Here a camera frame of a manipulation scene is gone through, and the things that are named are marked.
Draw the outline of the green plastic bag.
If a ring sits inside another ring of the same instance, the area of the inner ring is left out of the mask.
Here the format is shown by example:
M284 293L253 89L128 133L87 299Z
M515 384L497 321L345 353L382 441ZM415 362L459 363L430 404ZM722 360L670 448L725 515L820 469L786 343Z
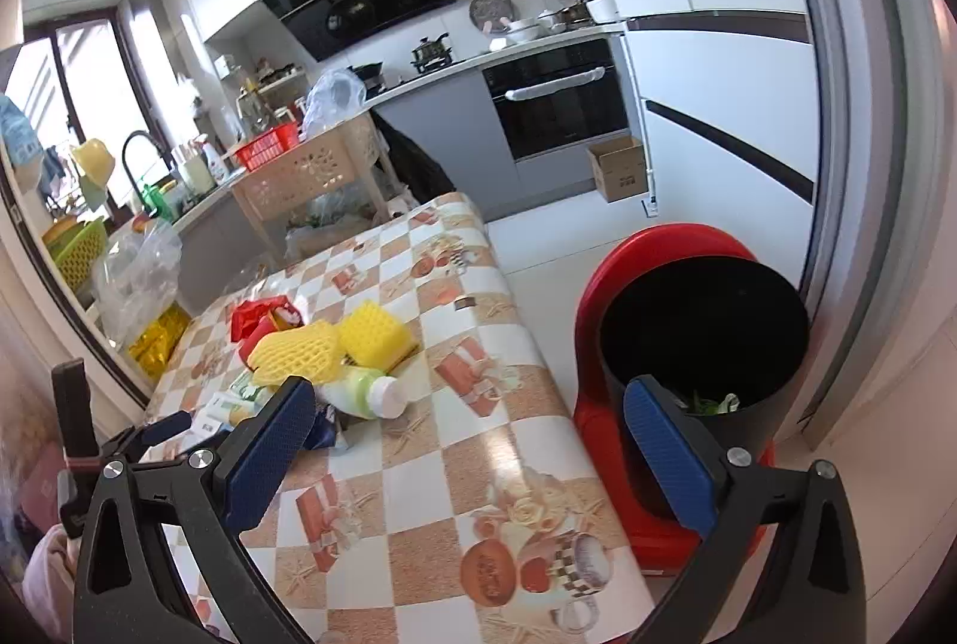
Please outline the green plastic bag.
M727 393L722 399L702 398L694 395L690 413L697 417L723 416L733 414L740 409L741 401L734 393Z

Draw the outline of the gold foil bag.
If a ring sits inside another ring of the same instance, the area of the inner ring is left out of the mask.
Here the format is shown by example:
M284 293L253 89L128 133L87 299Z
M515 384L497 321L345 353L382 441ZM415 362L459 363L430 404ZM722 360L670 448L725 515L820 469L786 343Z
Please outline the gold foil bag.
M153 385L169 367L175 348L190 322L191 315L173 301L127 347L128 356Z

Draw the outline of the clear plastic bag on counter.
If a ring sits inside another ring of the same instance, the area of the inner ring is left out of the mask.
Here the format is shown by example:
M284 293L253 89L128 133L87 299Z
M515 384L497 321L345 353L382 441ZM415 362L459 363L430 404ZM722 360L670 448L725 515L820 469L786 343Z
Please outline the clear plastic bag on counter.
M308 141L355 118L367 105L367 87L355 72L349 68L323 72L308 92L300 139Z

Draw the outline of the cardboard box on floor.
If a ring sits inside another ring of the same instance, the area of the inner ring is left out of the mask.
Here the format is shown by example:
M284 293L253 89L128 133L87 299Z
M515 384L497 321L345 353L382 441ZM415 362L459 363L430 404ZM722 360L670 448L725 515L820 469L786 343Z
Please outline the cardboard box on floor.
M606 202L649 191L644 145L633 136L615 137L587 147L595 186Z

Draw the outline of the red plastic stool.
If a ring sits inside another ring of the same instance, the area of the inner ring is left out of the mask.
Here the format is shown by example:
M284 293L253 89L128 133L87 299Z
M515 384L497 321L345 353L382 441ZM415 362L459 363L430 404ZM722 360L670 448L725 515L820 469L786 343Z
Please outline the red plastic stool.
M587 280L574 320L577 398L572 422L620 519L626 545L647 578L668 578L717 524L715 489L729 478L717 451L699 456L704 432L665 402L649 375L623 386L606 370L600 328L629 283L654 268L693 257L752 257L729 233L699 223L639 231L608 254Z

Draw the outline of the black kitchen faucet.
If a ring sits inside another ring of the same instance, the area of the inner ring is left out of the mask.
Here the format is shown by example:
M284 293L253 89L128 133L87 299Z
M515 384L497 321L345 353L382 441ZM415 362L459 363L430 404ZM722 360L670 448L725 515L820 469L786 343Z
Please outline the black kitchen faucet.
M121 146L120 163L144 210L151 208L149 187L166 186L175 178L175 161L147 130L133 130Z

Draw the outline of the yellow wavy sponge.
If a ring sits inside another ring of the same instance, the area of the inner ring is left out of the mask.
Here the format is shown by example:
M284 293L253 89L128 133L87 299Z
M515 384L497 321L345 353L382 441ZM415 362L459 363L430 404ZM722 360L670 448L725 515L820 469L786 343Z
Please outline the yellow wavy sponge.
M339 324L347 356L360 367L391 372L412 356L419 342L409 327L378 304L360 304Z

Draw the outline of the clear plastic bag by window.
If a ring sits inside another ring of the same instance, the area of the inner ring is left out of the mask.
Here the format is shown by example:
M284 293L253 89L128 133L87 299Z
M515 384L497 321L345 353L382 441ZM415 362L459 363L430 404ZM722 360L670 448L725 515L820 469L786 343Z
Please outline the clear plastic bag by window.
M118 230L91 267L94 303L105 336L127 347L177 297L182 241L164 218Z

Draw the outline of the red plastic basket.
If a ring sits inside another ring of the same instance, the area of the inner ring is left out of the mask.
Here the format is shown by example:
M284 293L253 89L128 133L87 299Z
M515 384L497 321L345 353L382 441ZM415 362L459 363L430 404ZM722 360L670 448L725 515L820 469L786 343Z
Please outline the red plastic basket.
M234 157L246 171L260 169L266 163L282 157L298 145L298 124L295 121L282 123L266 130L255 139L235 148Z

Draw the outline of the black trash bin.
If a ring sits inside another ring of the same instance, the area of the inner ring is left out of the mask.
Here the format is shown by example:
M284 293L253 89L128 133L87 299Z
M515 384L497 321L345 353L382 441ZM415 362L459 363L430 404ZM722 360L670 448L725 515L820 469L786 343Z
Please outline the black trash bin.
M620 292L600 328L613 396L649 375L722 448L763 456L809 346L808 312L778 271L738 257L654 268ZM697 417L693 396L740 398L736 413Z

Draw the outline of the yellow foam fruit net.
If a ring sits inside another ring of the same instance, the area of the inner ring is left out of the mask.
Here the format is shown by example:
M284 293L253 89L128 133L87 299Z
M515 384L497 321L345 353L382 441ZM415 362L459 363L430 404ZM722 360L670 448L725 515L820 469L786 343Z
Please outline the yellow foam fruit net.
M251 383L278 388L290 377L324 385L341 375L346 352L336 325L316 320L261 338L246 358Z

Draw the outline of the black built-in oven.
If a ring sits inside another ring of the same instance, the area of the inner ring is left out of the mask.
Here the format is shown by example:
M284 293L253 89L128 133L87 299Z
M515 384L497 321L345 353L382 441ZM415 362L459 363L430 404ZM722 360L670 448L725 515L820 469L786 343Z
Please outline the black built-in oven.
M481 71L515 160L628 129L605 38L540 51Z

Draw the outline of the small blue white carton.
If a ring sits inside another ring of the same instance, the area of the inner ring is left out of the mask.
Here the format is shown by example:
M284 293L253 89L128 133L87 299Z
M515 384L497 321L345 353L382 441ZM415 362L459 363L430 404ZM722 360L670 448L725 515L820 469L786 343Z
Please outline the small blue white carton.
M191 431L201 438L230 432L244 420L255 417L267 400L267 390L250 380L234 381L227 390L217 391L191 422Z

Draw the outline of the blue wrapper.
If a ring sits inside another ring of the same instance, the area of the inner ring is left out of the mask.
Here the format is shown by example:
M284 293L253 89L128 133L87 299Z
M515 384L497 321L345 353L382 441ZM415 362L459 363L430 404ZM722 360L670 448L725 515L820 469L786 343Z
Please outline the blue wrapper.
M319 406L312 428L301 447L307 451L347 450L349 440L346 438L346 430L349 429L351 422L351 416L339 413L331 404Z

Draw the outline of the white refrigerator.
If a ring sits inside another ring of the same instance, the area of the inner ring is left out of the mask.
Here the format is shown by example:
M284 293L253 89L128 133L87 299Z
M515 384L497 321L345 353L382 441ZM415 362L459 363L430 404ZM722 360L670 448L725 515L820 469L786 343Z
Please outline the white refrigerator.
M727 231L798 283L819 169L806 0L615 4L660 219Z

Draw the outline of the patterned checkered tablecloth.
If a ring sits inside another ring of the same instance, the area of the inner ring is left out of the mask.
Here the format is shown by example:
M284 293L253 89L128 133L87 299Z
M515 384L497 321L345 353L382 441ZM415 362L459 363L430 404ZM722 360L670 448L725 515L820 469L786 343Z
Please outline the patterned checkered tablecloth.
M621 642L652 610L479 212L446 194L266 276L337 323L378 304L417 341L409 402L294 461L242 539L313 642Z

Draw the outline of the red plastic bag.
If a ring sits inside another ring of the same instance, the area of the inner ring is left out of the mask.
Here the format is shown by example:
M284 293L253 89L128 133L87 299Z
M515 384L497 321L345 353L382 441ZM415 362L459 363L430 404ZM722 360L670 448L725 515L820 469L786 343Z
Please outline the red plastic bag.
M266 323L267 331L282 331L298 328L303 325L303 319L287 296L246 299L230 312L230 341L244 343L258 333L262 323Z

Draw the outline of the black cooking pot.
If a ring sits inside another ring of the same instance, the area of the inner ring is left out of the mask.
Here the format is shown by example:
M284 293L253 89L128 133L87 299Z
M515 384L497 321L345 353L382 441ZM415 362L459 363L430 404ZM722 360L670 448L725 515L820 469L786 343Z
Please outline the black cooking pot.
M420 75L430 74L453 64L453 50L446 45L447 33L430 40L424 36L412 50L412 66Z

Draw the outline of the light green lotion bottle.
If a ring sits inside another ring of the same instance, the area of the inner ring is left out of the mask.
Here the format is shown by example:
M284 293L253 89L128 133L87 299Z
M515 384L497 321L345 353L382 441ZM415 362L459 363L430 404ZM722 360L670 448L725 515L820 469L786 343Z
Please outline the light green lotion bottle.
M338 413L358 419L397 419L409 404L404 385L381 370L346 365L336 380L316 387Z

